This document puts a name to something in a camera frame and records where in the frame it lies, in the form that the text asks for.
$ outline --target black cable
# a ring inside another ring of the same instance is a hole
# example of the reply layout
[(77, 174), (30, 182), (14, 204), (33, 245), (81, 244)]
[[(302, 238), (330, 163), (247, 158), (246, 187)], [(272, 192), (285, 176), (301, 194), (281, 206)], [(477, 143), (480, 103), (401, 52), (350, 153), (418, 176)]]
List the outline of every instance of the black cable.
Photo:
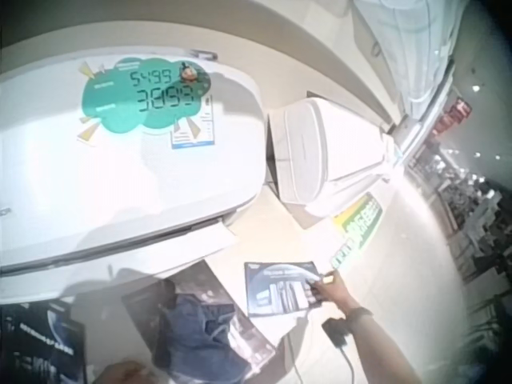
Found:
[(304, 381), (302, 380), (302, 376), (301, 376), (301, 374), (298, 372), (297, 364), (295, 364), (295, 353), (294, 353), (294, 348), (293, 348), (293, 347), (292, 347), (292, 345), (291, 345), (290, 334), (287, 334), (287, 335), (286, 335), (286, 340), (288, 341), (288, 347), (290, 348), (290, 353), (291, 353), (292, 362), (293, 362), (293, 364), (294, 364), (294, 371), (295, 371), (295, 374), (297, 375), (298, 380), (300, 381), (300, 383), (301, 383), (301, 384), (304, 384)]
[(355, 380), (355, 372), (354, 372), (354, 367), (352, 366), (352, 363), (350, 362), (350, 359), (349, 357), (346, 355), (345, 351), (343, 350), (343, 348), (338, 348), (339, 351), (342, 353), (343, 357), (345, 358), (346, 360), (346, 363), (349, 365), (349, 368), (350, 368), (350, 373), (352, 374), (352, 379), (350, 380), (350, 382), (352, 384), (354, 384), (354, 380)]

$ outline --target finger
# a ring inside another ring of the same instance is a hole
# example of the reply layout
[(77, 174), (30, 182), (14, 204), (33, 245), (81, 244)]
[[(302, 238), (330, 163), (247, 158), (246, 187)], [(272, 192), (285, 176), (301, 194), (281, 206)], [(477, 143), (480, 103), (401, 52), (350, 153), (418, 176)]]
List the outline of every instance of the finger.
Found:
[(135, 376), (126, 380), (123, 384), (154, 384), (154, 380), (149, 376), (136, 374)]
[(114, 368), (116, 373), (118, 373), (119, 376), (122, 376), (124, 378), (133, 376), (140, 372), (141, 370), (145, 369), (143, 364), (134, 361), (119, 362), (117, 364), (114, 364)]

